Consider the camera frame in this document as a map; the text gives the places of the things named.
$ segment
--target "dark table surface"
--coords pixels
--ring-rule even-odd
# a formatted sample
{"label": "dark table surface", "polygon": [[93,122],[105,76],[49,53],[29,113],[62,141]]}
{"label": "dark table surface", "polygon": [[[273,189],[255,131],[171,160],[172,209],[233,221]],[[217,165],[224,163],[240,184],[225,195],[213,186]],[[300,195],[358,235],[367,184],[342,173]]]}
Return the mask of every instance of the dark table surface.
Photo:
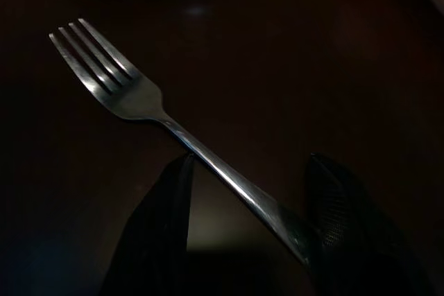
{"label": "dark table surface", "polygon": [[[94,295],[126,219],[184,153],[79,83],[47,37],[77,17],[162,88],[173,118],[295,211],[311,151],[351,168],[444,293],[444,18],[428,0],[0,0],[0,11],[2,295]],[[189,249],[267,253],[283,295],[310,289],[199,165]]]}

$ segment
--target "stainless steel fork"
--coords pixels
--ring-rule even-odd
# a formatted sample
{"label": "stainless steel fork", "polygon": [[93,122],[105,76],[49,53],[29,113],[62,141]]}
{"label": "stainless steel fork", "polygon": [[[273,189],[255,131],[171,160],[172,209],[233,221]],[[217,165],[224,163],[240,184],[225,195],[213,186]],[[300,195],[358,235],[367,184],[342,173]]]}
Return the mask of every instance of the stainless steel fork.
{"label": "stainless steel fork", "polygon": [[[152,120],[163,125],[207,164],[304,266],[316,270],[314,253],[319,245],[314,231],[168,116],[162,108],[160,89],[88,22],[84,19],[78,22],[80,25],[70,23],[68,28],[58,29],[65,43],[54,33],[49,38],[91,94],[122,119]],[[65,45],[70,45],[75,53]]]}

